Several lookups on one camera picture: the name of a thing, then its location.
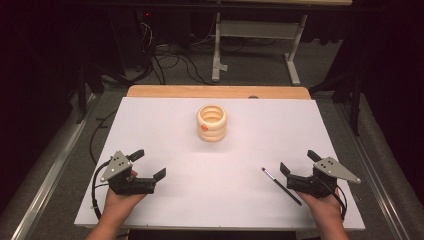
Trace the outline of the dark equipment with red light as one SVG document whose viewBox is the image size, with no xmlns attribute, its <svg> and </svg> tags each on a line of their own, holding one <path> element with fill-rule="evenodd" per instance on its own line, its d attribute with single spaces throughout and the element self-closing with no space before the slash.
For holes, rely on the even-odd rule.
<svg viewBox="0 0 424 240">
<path fill-rule="evenodd" d="M 141 74 L 149 66 L 155 49 L 154 28 L 147 11 L 110 10 L 108 16 L 117 43 L 123 76 Z"/>
</svg>

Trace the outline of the person's left hand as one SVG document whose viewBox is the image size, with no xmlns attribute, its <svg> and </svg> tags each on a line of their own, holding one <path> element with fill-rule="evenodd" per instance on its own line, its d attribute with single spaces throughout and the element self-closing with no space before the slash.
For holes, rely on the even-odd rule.
<svg viewBox="0 0 424 240">
<path fill-rule="evenodd" d="M 109 188 L 106 194 L 101 218 L 106 220 L 124 221 L 130 216 L 137 204 L 145 197 L 146 194 L 130 196 L 118 195 Z"/>
</svg>

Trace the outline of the cream ribbed pen holder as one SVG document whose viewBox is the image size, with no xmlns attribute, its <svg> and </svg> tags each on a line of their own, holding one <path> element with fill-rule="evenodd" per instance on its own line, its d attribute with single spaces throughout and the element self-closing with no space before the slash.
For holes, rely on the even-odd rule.
<svg viewBox="0 0 424 240">
<path fill-rule="evenodd" d="M 227 132 L 227 113 L 218 105 L 205 105 L 196 115 L 197 134 L 207 142 L 222 140 Z"/>
</svg>

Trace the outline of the black metal stand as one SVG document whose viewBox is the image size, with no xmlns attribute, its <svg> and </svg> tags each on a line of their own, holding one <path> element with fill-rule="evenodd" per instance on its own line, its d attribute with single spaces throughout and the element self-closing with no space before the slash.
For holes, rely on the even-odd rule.
<svg viewBox="0 0 424 240">
<path fill-rule="evenodd" d="M 86 88 L 89 88 L 92 94 L 102 94 L 104 92 L 99 66 L 94 63 L 83 64 L 77 71 L 78 124 L 84 120 L 87 113 Z"/>
<path fill-rule="evenodd" d="M 361 94 L 361 79 L 353 73 L 347 72 L 340 76 L 330 78 L 324 82 L 317 84 L 308 89 L 310 95 L 314 95 L 320 91 L 327 91 L 334 88 L 332 100 L 334 103 L 350 102 L 350 127 L 353 133 L 358 136 L 358 117 L 360 112 L 360 94 Z"/>
</svg>

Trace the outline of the person's right hand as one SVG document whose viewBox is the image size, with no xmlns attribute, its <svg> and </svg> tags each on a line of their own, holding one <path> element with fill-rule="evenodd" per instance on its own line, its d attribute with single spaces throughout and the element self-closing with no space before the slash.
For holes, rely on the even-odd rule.
<svg viewBox="0 0 424 240">
<path fill-rule="evenodd" d="M 315 198 L 312 195 L 298 192 L 297 195 L 307 204 L 319 230 L 335 229 L 343 226 L 341 206 L 332 195 Z"/>
</svg>

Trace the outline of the white metal desk frame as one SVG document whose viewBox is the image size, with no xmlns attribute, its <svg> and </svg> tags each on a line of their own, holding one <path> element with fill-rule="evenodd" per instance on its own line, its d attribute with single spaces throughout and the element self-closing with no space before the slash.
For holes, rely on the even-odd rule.
<svg viewBox="0 0 424 240">
<path fill-rule="evenodd" d="M 258 22 L 242 20 L 222 20 L 221 14 L 215 14 L 215 40 L 214 55 L 212 62 L 213 82 L 220 80 L 220 73 L 226 71 L 228 66 L 221 63 L 221 38 L 222 37 L 240 37 L 240 38 L 259 38 L 274 40 L 291 40 L 292 47 L 290 52 L 284 54 L 285 64 L 289 72 L 291 83 L 294 86 L 301 84 L 294 58 L 306 26 L 308 16 L 302 15 L 297 23 L 276 23 L 276 22 Z"/>
</svg>

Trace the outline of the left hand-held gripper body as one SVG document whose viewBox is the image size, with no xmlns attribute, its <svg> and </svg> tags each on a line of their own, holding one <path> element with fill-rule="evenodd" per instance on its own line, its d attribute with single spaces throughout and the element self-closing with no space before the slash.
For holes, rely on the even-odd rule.
<svg viewBox="0 0 424 240">
<path fill-rule="evenodd" d="M 133 174 L 133 162 L 122 151 L 116 151 L 101 177 L 118 195 L 153 194 L 156 183 L 153 178 L 138 178 Z"/>
</svg>

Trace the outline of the wooden table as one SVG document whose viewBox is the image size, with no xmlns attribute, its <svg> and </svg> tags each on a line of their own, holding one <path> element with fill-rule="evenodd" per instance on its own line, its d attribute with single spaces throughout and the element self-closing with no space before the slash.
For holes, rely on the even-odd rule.
<svg viewBox="0 0 424 240">
<path fill-rule="evenodd" d="M 260 99 L 311 99 L 306 88 L 287 86 L 136 85 L 129 88 L 127 96 L 157 98 L 257 97 Z"/>
</svg>

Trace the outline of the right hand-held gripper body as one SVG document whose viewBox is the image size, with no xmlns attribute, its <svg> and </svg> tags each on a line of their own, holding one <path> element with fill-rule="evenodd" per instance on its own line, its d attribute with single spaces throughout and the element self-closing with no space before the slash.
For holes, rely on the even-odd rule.
<svg viewBox="0 0 424 240">
<path fill-rule="evenodd" d="M 308 177 L 291 174 L 289 170 L 285 171 L 285 176 L 288 189 L 309 194 L 316 198 L 324 198 L 334 193 L 338 186 L 338 179 L 357 184 L 361 183 L 359 177 L 332 157 L 315 162 L 312 174 Z"/>
</svg>

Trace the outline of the white board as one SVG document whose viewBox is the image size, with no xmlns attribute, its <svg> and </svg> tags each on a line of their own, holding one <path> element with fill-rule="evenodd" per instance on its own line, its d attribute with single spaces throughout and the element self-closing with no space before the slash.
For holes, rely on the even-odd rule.
<svg viewBox="0 0 424 240">
<path fill-rule="evenodd" d="M 309 150 L 334 156 L 317 103 L 289 99 L 219 99 L 228 114 L 226 136 L 215 143 L 197 134 L 204 98 L 122 99 L 100 159 L 116 151 L 144 157 L 133 165 L 142 177 L 167 174 L 126 221 L 138 229 L 306 230 L 315 224 L 306 205 L 297 205 L 261 171 L 286 182 L 283 162 L 308 176 Z"/>
</svg>

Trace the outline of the aluminium rail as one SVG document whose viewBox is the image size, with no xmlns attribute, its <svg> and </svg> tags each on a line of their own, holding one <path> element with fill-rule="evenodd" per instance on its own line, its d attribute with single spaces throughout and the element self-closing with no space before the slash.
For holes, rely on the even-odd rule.
<svg viewBox="0 0 424 240">
<path fill-rule="evenodd" d="M 11 207 L 18 210 L 19 224 L 9 240 L 29 239 L 68 164 L 69 156 L 86 125 L 86 117 L 97 102 L 96 94 L 86 96 L 86 112 L 82 113 L 76 106 L 77 97 L 71 98 L 71 103 L 75 105 L 71 115 L 43 151 L 12 200 Z"/>
<path fill-rule="evenodd" d="M 350 126 L 348 109 L 335 106 L 359 154 L 378 212 L 394 240 L 424 240 L 424 207 L 407 181 L 368 106 L 359 116 L 359 135 Z"/>
</svg>

